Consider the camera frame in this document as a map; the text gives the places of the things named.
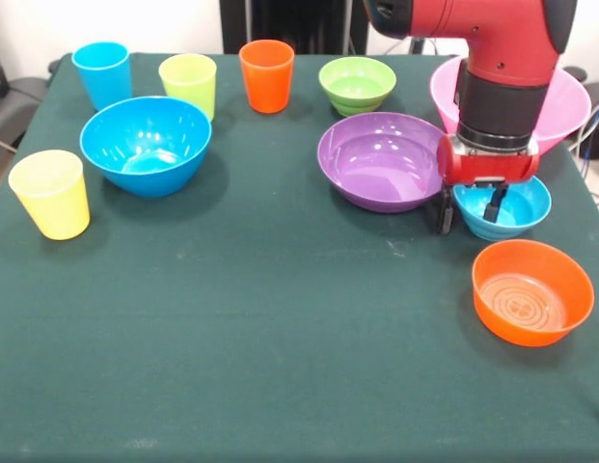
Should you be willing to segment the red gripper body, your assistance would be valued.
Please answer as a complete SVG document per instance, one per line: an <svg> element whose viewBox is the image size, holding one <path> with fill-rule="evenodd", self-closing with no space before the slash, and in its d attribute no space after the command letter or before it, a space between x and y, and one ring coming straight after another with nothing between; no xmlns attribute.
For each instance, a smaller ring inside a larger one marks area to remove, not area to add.
<svg viewBox="0 0 599 463"><path fill-rule="evenodd" d="M534 139L522 151L489 152L468 147L451 134L440 139L437 162L438 173L446 186L514 184L527 181L535 175L540 154Z"/></svg>

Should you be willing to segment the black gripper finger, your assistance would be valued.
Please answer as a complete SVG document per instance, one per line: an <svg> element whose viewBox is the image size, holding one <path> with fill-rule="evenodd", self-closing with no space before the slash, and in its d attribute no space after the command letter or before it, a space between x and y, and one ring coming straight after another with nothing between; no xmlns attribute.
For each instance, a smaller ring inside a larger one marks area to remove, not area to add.
<svg viewBox="0 0 599 463"><path fill-rule="evenodd" d="M500 212L502 201L507 193L506 186L497 186L492 193L489 203L486 205L483 219L488 222L496 222Z"/></svg>
<svg viewBox="0 0 599 463"><path fill-rule="evenodd" d="M450 233L454 219L453 187L445 185L440 195L440 206L437 220L438 233L447 235Z"/></svg>

